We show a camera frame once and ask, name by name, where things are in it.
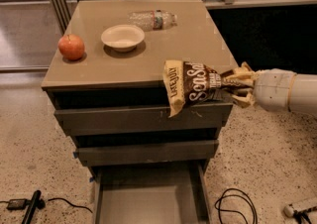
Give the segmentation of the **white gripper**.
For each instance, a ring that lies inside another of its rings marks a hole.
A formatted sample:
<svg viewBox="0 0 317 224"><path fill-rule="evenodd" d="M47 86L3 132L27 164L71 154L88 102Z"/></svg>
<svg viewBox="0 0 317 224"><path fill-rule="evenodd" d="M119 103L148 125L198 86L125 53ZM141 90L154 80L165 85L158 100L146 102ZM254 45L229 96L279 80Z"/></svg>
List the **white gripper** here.
<svg viewBox="0 0 317 224"><path fill-rule="evenodd" d="M221 74L223 86L228 89L234 103L241 108L254 106L257 103L269 112L287 111L291 84L296 73L290 70L268 69L258 74L244 61L239 67Z"/></svg>

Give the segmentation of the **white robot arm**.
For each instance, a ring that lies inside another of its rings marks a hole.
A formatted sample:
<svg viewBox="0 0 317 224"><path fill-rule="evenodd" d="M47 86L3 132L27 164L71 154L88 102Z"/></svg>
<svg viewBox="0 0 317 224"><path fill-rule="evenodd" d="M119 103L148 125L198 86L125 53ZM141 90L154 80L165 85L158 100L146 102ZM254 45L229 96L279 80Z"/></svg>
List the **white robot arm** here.
<svg viewBox="0 0 317 224"><path fill-rule="evenodd" d="M317 75L279 68L254 71L243 62L221 74L221 86L241 107L317 117Z"/></svg>

